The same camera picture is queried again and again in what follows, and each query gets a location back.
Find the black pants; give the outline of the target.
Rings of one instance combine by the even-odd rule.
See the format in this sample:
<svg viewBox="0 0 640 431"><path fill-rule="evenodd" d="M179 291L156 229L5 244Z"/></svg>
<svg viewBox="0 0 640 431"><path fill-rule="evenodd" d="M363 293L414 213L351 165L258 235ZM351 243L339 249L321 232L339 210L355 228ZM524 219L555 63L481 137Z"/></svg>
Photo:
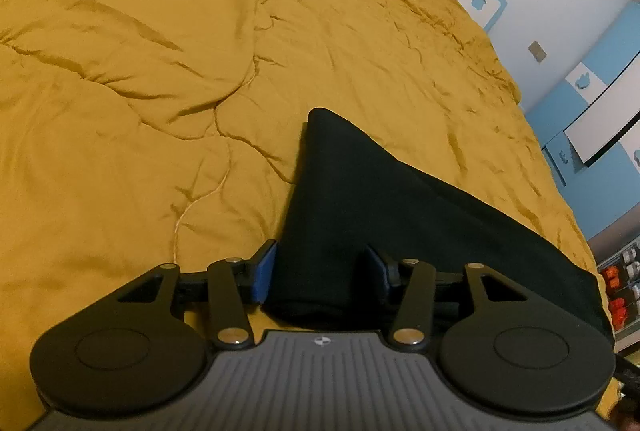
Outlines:
<svg viewBox="0 0 640 431"><path fill-rule="evenodd" d="M348 120L308 115L267 298L279 323L374 330L390 312L384 258L459 274L480 262L611 333L596 277L480 199L400 162Z"/></svg>

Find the shelf with orange items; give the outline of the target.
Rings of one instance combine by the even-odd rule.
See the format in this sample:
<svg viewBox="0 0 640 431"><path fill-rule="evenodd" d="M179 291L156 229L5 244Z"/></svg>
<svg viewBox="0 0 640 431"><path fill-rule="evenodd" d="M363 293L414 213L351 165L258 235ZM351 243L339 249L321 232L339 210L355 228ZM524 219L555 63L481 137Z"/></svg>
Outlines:
<svg viewBox="0 0 640 431"><path fill-rule="evenodd" d="M615 351L639 345L639 219L621 217L589 240L604 279L606 307L612 317Z"/></svg>

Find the yellow quilted bed cover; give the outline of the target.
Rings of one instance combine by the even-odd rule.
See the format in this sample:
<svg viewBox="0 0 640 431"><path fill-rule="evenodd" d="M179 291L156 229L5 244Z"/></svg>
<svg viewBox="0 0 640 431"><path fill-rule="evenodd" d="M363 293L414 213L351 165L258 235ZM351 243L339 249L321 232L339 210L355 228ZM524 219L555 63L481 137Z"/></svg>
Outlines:
<svg viewBox="0 0 640 431"><path fill-rule="evenodd" d="M603 283L488 35L456 0L1 0L1 425L36 339L152 266L277 234L309 110L549 240Z"/></svg>

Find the blue white wardrobe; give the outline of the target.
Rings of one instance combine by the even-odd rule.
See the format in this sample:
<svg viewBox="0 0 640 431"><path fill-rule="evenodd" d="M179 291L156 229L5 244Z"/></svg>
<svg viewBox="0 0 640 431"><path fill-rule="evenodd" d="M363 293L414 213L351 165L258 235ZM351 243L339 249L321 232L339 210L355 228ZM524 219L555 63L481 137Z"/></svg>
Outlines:
<svg viewBox="0 0 640 431"><path fill-rule="evenodd" d="M578 64L526 114L582 234L639 203L639 5L630 2Z"/></svg>

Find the beige wall switch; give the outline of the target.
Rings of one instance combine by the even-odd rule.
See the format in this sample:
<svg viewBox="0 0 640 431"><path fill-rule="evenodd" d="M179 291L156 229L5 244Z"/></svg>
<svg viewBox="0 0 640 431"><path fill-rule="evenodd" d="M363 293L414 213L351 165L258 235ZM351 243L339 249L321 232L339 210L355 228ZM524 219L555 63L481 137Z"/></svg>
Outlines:
<svg viewBox="0 0 640 431"><path fill-rule="evenodd" d="M541 47L541 45L540 45L540 43L538 41L533 41L528 46L528 50L529 50L530 54L533 55L533 57L535 58L535 61L537 63L543 62L544 59L547 57L547 52L544 50L543 47Z"/></svg>

